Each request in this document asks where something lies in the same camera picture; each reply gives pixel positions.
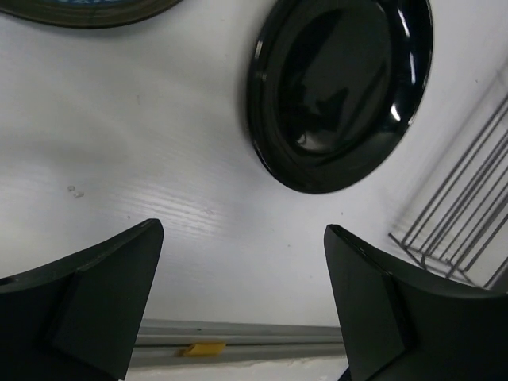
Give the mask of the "black glossy plate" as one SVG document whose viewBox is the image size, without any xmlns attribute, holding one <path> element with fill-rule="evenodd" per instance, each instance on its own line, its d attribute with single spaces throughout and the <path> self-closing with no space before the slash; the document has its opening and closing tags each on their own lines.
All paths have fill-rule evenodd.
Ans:
<svg viewBox="0 0 508 381">
<path fill-rule="evenodd" d="M 277 1 L 245 81 L 260 162 L 301 193 L 358 183 L 411 126 L 432 57 L 427 1 Z"/>
</svg>

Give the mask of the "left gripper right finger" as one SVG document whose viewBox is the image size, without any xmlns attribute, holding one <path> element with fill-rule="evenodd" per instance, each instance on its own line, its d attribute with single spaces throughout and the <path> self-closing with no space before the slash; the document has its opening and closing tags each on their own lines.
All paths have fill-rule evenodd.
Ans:
<svg viewBox="0 0 508 381">
<path fill-rule="evenodd" d="M 507 296 L 434 275 L 329 225 L 345 380 L 504 380 Z"/>
</svg>

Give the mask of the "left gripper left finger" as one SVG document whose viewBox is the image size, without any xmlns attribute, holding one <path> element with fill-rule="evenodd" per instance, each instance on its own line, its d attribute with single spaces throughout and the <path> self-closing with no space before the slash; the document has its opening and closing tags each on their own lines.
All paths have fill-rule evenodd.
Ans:
<svg viewBox="0 0 508 381">
<path fill-rule="evenodd" d="M 123 380 L 164 240 L 148 219 L 1 280 L 3 380 Z"/>
</svg>

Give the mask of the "blue white patterned plate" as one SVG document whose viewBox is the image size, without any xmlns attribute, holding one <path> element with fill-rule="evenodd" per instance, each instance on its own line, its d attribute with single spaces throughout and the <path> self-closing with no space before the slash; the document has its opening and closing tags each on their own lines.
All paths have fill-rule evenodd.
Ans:
<svg viewBox="0 0 508 381">
<path fill-rule="evenodd" d="M 1 2 L 1 12 L 43 25 L 71 29 L 107 29 L 148 20 L 179 3 L 180 0 L 4 0 Z"/>
</svg>

